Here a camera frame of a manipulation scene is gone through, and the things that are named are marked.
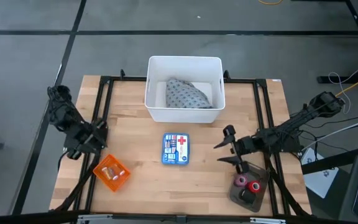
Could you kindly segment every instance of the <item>orange basket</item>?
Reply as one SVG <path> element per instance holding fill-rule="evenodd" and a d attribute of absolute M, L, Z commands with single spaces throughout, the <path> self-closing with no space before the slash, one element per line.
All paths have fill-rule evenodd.
<path fill-rule="evenodd" d="M 114 172 L 114 176 L 118 176 L 116 180 L 108 179 L 106 173 L 102 171 L 104 167 L 111 168 Z M 121 185 L 128 179 L 131 175 L 129 170 L 121 164 L 113 155 L 107 155 L 103 161 L 101 161 L 98 166 L 93 169 L 93 173 L 103 181 L 106 186 L 108 186 L 113 192 L 118 190 Z"/>

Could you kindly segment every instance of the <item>blue first aid box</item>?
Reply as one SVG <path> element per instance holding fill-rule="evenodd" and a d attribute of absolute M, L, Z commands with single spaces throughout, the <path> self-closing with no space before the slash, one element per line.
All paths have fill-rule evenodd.
<path fill-rule="evenodd" d="M 185 133 L 165 133 L 162 138 L 162 164 L 187 165 L 190 139 Z"/>

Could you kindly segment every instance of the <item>gray patterned cloth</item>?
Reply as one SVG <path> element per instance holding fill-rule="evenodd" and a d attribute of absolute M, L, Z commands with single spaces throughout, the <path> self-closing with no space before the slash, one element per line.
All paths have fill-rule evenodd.
<path fill-rule="evenodd" d="M 167 81 L 167 108 L 210 109 L 212 105 L 193 84 L 174 78 Z"/>

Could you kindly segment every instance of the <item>wooden tabletop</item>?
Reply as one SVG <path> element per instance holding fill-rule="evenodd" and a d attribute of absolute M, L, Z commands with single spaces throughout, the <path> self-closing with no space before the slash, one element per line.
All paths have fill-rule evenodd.
<path fill-rule="evenodd" d="M 100 76 L 86 75 L 76 107 L 90 121 L 98 92 Z M 280 80 L 267 80 L 273 120 L 276 125 L 289 118 L 287 102 Z M 111 98 L 107 139 L 108 148 L 102 158 L 113 154 L 132 173 L 117 192 L 110 191 L 99 179 L 94 187 L 92 212 L 158 213 L 192 215 L 253 215 L 231 202 L 228 197 L 235 169 L 216 159 L 231 156 L 229 146 L 213 149 L 223 139 L 222 129 L 233 124 L 236 137 L 252 135 L 258 128 L 253 87 L 251 84 L 225 83 L 226 107 L 212 124 L 156 123 L 144 106 L 145 82 L 114 82 Z M 264 106 L 264 123 L 267 124 Z M 161 163 L 161 140 L 164 133 L 188 133 L 191 142 L 187 166 L 167 166 Z M 243 156 L 265 167 L 259 152 Z M 281 153 L 285 183 L 295 200 L 311 213 L 305 181 L 299 161 Z M 82 157 L 77 161 L 62 160 L 50 208 L 59 206 L 78 181 Z M 85 206 L 88 186 L 84 187 L 81 206 Z M 278 208 L 283 213 L 277 186 Z M 266 190 L 258 215 L 272 215 L 269 190 Z"/>

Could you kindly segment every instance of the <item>white plastic bin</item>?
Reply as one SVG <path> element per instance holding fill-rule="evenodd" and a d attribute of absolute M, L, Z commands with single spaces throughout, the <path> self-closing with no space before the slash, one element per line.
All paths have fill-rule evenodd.
<path fill-rule="evenodd" d="M 212 109 L 167 108 L 167 81 L 191 82 Z M 145 106 L 156 122 L 212 123 L 225 107 L 222 61 L 217 57 L 153 56 L 149 59 Z"/>

